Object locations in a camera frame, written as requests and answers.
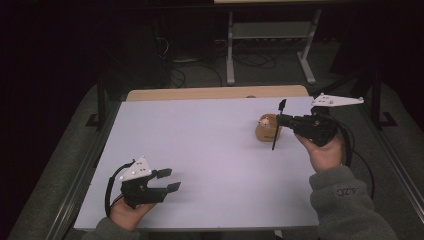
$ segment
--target person's arm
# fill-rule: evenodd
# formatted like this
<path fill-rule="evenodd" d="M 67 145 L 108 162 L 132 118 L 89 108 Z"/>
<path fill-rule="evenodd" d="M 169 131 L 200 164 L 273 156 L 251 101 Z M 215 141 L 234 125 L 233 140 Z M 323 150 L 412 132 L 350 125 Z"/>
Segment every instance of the person's arm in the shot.
<path fill-rule="evenodd" d="M 83 240 L 138 240 L 140 233 L 136 231 L 141 219 L 155 206 L 143 204 L 135 209 L 129 207 L 124 199 L 116 201 L 111 209 L 110 218 L 103 218 L 96 229 L 83 236 Z"/>
<path fill-rule="evenodd" d="M 322 240 L 397 239 L 394 231 L 374 212 L 366 184 L 355 179 L 348 167 L 341 166 L 343 146 L 338 138 L 323 147 L 297 136 L 310 155 L 316 174 L 309 182 L 312 187 L 311 205 L 318 215 L 318 231 Z"/>

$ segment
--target wooden table edge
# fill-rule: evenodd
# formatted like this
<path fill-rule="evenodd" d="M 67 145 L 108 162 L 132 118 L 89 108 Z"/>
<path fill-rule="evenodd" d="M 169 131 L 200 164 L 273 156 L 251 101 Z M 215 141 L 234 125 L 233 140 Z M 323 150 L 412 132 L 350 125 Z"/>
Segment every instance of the wooden table edge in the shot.
<path fill-rule="evenodd" d="M 132 90 L 126 101 L 223 99 L 246 97 L 307 97 L 302 85 Z"/>

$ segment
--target gray sleeve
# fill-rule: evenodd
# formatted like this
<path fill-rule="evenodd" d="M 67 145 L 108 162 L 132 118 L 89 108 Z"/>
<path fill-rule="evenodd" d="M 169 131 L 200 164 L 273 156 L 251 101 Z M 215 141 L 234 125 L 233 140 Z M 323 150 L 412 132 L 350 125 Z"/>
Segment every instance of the gray sleeve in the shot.
<path fill-rule="evenodd" d="M 83 240 L 139 240 L 140 233 L 138 231 L 129 232 L 118 225 L 114 224 L 109 218 L 103 218 L 97 224 L 96 229 L 85 234 Z"/>
<path fill-rule="evenodd" d="M 321 239 L 397 239 L 386 220 L 374 212 L 366 184 L 355 179 L 348 167 L 314 174 L 309 182 Z"/>

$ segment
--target white table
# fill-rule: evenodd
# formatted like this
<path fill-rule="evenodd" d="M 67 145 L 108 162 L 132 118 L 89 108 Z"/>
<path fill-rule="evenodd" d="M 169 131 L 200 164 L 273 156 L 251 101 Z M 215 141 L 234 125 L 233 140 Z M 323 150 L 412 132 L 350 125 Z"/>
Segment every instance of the white table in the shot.
<path fill-rule="evenodd" d="M 139 228 L 204 231 L 317 225 L 309 202 L 308 178 L 314 171 L 303 146 L 288 128 L 283 128 L 274 151 L 272 143 L 255 137 L 259 117 L 278 113 L 282 99 L 124 102 L 74 227 L 95 228 L 105 216 L 108 178 L 141 155 L 152 169 L 173 169 L 170 177 L 151 180 L 150 187 L 177 181 L 181 187 L 168 194 Z M 284 113 L 310 114 L 311 101 L 307 96 L 288 97 Z M 119 188 L 116 179 L 112 198 Z"/>

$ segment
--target human hand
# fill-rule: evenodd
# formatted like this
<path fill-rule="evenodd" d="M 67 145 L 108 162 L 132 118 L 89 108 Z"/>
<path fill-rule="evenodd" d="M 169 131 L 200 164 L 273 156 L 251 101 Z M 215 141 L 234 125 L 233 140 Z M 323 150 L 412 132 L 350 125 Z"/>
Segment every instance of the human hand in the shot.
<path fill-rule="evenodd" d="M 156 205 L 156 203 L 140 204 L 135 209 L 128 206 L 121 197 L 112 205 L 110 220 L 127 231 L 134 231 L 140 220 Z"/>
<path fill-rule="evenodd" d="M 312 167 L 315 172 L 336 168 L 341 165 L 343 157 L 343 144 L 339 138 L 334 137 L 325 146 L 318 147 L 311 140 L 295 134 L 300 143 L 309 153 Z"/>

